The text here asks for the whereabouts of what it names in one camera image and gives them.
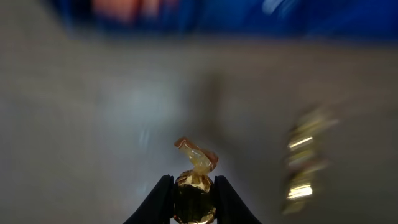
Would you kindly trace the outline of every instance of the blue object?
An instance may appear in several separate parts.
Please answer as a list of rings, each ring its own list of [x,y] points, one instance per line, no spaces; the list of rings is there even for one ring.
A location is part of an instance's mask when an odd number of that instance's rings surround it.
[[[48,0],[72,30],[86,24],[105,32],[191,32],[273,37],[398,39],[398,0],[180,0],[159,17],[132,24],[91,10],[91,0]]]

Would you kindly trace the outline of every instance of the gold wrapped candy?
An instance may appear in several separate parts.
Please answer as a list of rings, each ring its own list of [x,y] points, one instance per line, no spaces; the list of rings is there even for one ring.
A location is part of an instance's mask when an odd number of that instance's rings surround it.
[[[289,179],[283,214],[301,211],[313,195],[315,173],[326,167],[326,160],[320,156],[316,138],[335,123],[328,113],[317,109],[300,118],[292,130],[287,145]]]
[[[207,174],[217,166],[218,156],[185,137],[175,146],[189,157],[194,168],[175,181],[174,219],[180,224],[210,224],[215,219],[216,207],[213,181]]]

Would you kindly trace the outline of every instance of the candy wrapper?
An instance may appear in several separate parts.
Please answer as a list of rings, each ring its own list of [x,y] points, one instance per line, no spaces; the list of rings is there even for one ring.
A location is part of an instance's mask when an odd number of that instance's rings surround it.
[[[327,163],[317,147],[317,136],[336,123],[322,109],[301,117],[290,134],[286,166],[289,172],[283,214],[299,212],[313,195],[313,183],[318,170]]]
[[[218,156],[185,137],[175,146],[189,157],[194,168],[175,181],[174,219],[180,224],[210,224],[215,219],[216,207],[213,181],[207,174],[217,166]]]

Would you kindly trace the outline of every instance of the brown wrapper tip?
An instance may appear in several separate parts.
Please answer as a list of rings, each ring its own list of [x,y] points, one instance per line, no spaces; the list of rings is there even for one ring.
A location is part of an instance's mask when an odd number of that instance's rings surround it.
[[[187,137],[182,137],[179,140],[177,140],[174,143],[174,146],[181,149],[181,147],[185,146],[188,147],[190,149],[194,149],[194,150],[198,150],[201,151],[202,153],[204,153],[204,155],[209,159],[209,161],[211,162],[211,167],[210,167],[210,172],[213,171],[216,166],[217,166],[217,162],[218,162],[218,156],[211,151],[208,151],[206,149],[202,149],[199,146],[195,145],[194,143],[192,143],[191,141],[189,141],[187,139]]]

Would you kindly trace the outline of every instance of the shiny gold wrapper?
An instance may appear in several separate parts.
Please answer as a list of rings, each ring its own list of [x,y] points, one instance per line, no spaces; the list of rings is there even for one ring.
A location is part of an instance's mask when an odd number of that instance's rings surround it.
[[[175,142],[194,165],[175,181],[174,219],[180,224],[210,224],[215,219],[213,181],[207,176],[217,166],[218,156],[201,149],[187,138]]]
[[[320,156],[316,136],[336,123],[321,109],[312,111],[299,119],[291,132],[286,160],[289,171],[286,203],[283,214],[301,211],[313,195],[316,171],[326,167]]]

